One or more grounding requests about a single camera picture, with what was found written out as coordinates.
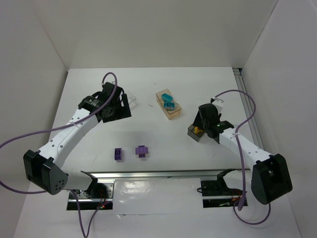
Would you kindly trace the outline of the yellow lego plate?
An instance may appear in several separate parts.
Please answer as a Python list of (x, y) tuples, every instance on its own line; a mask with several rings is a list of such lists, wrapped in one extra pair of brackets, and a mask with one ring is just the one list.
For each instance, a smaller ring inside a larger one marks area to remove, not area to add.
[(195, 133), (195, 134), (202, 133), (202, 132), (204, 132), (204, 131), (201, 130), (201, 129), (199, 129), (198, 127), (195, 127), (195, 128), (194, 128), (194, 133)]

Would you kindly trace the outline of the long teal lego brick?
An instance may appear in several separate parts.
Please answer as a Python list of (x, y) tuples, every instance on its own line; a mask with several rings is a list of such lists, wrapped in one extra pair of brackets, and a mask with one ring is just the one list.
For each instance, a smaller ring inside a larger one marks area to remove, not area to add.
[(167, 111), (173, 111), (175, 110), (175, 103), (174, 102), (164, 102), (163, 108)]

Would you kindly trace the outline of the dark purple lego brick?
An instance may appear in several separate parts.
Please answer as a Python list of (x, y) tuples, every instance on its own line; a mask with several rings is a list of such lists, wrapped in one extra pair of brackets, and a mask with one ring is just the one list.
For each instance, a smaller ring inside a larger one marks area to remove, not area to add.
[(114, 149), (114, 160), (121, 161), (122, 160), (122, 148)]

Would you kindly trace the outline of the curved teal lego brick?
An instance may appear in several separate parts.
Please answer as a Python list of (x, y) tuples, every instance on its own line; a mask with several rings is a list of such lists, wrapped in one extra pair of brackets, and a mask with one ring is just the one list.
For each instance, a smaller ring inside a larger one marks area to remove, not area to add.
[(162, 98), (165, 102), (172, 102), (172, 101), (173, 101), (173, 97), (170, 96), (169, 94), (166, 94), (166, 93), (162, 94), (162, 95), (161, 95), (161, 98)]

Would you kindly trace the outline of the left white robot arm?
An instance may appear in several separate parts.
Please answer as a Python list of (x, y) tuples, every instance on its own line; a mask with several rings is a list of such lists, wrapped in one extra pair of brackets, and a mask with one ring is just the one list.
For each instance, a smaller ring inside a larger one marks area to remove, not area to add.
[(36, 152), (24, 156), (26, 178), (51, 195), (62, 190), (93, 193), (98, 180), (88, 172), (66, 173), (61, 168), (81, 139), (100, 122), (106, 123), (131, 116), (123, 88), (107, 82), (101, 92), (85, 97), (78, 105), (67, 128), (62, 129)]

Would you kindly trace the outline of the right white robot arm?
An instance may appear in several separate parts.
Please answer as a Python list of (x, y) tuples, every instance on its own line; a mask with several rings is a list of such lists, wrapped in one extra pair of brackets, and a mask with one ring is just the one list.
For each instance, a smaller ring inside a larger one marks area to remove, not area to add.
[(267, 205), (291, 192), (293, 185), (285, 158), (262, 150), (220, 117), (217, 106), (203, 104), (199, 106), (193, 126), (237, 156), (243, 156), (245, 168), (251, 170), (251, 191), (257, 201)]

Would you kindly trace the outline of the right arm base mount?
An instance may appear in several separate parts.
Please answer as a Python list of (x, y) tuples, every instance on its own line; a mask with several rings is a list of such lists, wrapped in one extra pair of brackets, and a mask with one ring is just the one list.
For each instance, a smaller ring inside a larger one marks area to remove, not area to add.
[(216, 180), (202, 180), (197, 192), (202, 195), (204, 208), (232, 207), (242, 196), (241, 190), (228, 188)]

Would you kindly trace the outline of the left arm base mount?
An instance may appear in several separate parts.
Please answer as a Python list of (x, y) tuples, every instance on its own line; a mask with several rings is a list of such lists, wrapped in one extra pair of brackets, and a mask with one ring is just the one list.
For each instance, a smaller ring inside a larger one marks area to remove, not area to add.
[(100, 179), (92, 193), (79, 189), (74, 190), (74, 192), (82, 211), (92, 211), (98, 207), (100, 207), (100, 210), (113, 209), (114, 180), (112, 179)]

